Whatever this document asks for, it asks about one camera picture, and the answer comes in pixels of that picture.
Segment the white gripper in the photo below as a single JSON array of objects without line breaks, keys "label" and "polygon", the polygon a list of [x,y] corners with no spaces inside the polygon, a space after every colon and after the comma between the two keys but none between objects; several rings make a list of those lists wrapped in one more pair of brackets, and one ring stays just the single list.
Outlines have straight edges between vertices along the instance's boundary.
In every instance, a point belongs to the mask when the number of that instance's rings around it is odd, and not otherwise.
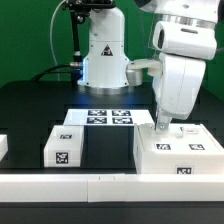
[{"label": "white gripper", "polygon": [[172,118],[185,120],[195,104],[205,73],[203,60],[159,54],[162,75],[153,79],[157,112],[155,131],[168,131]]}]

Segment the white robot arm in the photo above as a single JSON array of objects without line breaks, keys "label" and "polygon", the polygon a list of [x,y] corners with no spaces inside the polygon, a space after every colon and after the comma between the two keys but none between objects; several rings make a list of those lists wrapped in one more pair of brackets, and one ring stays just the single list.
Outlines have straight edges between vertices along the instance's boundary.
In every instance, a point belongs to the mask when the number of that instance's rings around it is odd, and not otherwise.
[{"label": "white robot arm", "polygon": [[224,0],[63,0],[75,26],[88,27],[88,49],[74,46],[91,91],[122,90],[153,77],[155,130],[190,115],[206,62],[217,50],[215,26],[224,18]]}]

